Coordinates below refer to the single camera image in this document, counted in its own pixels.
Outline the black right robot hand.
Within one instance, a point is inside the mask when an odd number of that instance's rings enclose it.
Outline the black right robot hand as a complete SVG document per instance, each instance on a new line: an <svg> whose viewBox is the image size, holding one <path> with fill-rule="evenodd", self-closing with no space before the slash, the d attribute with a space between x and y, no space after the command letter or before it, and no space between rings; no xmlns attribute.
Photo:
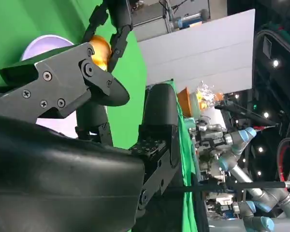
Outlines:
<svg viewBox="0 0 290 232"><path fill-rule="evenodd" d="M176 93L154 85L137 143L113 146L106 106L130 97L89 43L0 70L0 232L125 232L180 164Z"/></svg>

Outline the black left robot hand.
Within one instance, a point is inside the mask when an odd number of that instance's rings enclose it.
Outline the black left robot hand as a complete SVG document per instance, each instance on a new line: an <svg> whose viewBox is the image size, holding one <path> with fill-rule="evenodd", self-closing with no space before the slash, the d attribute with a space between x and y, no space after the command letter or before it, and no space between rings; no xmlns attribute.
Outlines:
<svg viewBox="0 0 290 232"><path fill-rule="evenodd" d="M89 18L89 25L82 38L82 43L89 42L94 36L97 27L104 25L111 18L116 33L111 36L111 55L108 59L108 72L116 67L118 59L124 54L127 46L127 37L133 29L131 6L127 0L104 0L97 5Z"/></svg>

